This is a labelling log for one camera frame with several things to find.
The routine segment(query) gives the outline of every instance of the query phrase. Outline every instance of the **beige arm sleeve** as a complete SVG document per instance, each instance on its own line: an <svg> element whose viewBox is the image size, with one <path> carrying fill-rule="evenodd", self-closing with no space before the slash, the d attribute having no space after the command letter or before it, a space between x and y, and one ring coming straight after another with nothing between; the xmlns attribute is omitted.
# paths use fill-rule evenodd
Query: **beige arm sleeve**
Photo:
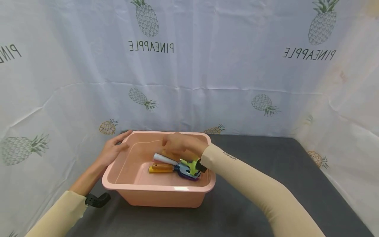
<svg viewBox="0 0 379 237"><path fill-rule="evenodd" d="M63 237L83 217L86 197L66 191L25 237Z"/></svg>
<svg viewBox="0 0 379 237"><path fill-rule="evenodd" d="M268 219L275 237L325 237L292 193L275 179L213 144L205 149L201 164L222 176L257 205Z"/></svg>

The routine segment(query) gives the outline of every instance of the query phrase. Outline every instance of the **gray mat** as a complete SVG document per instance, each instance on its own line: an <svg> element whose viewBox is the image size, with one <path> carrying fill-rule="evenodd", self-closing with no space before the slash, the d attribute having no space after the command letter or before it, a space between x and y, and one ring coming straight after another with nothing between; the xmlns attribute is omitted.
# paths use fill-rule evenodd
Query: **gray mat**
<svg viewBox="0 0 379 237"><path fill-rule="evenodd" d="M212 135L212 143L283 183L327 237L372 237L301 145L291 138ZM93 194L105 192L98 182ZM223 178L197 209L133 207L117 192L89 207L67 236L273 236L262 212Z"/></svg>

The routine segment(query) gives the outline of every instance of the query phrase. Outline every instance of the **pineapple text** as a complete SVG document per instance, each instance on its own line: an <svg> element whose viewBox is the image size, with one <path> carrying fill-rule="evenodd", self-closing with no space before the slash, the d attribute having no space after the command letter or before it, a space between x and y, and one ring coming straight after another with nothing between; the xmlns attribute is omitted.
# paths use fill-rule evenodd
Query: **pineapple text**
<svg viewBox="0 0 379 237"><path fill-rule="evenodd" d="M286 48L282 58L299 58L303 60L332 60L335 50L309 50L302 48Z"/></svg>
<svg viewBox="0 0 379 237"><path fill-rule="evenodd" d="M14 57L14 56L17 56L16 52L21 57L20 52L18 51L16 46L14 46L14 44L9 45L9 48L8 46L1 46L0 47L0 63L11 61L12 58L16 59Z"/></svg>
<svg viewBox="0 0 379 237"><path fill-rule="evenodd" d="M173 43L160 43L160 42L149 42L136 40L135 44L133 41L130 42L130 51L154 51L160 53L174 53L174 44Z"/></svg>

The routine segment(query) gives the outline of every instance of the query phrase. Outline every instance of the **black wrist strap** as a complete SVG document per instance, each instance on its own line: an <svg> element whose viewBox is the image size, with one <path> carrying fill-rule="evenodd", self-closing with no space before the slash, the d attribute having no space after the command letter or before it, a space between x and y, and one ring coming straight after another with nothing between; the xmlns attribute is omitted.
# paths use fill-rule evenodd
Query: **black wrist strap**
<svg viewBox="0 0 379 237"><path fill-rule="evenodd" d="M95 195L89 193L86 198L86 205L103 207L109 202L111 195L109 195L109 193L103 193L100 197L96 197Z"/></svg>
<svg viewBox="0 0 379 237"><path fill-rule="evenodd" d="M196 167L197 170L199 170L202 173L205 173L207 171L207 168L205 166L203 166L202 164L200 164L200 160L197 161L195 167Z"/></svg>

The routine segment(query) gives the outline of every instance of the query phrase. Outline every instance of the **curtain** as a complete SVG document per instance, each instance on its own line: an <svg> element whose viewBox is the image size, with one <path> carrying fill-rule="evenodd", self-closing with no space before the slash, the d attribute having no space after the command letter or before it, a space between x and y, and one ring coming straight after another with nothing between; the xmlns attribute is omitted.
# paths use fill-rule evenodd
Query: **curtain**
<svg viewBox="0 0 379 237"><path fill-rule="evenodd" d="M127 129L294 137L379 234L378 6L0 0L0 230Z"/></svg>

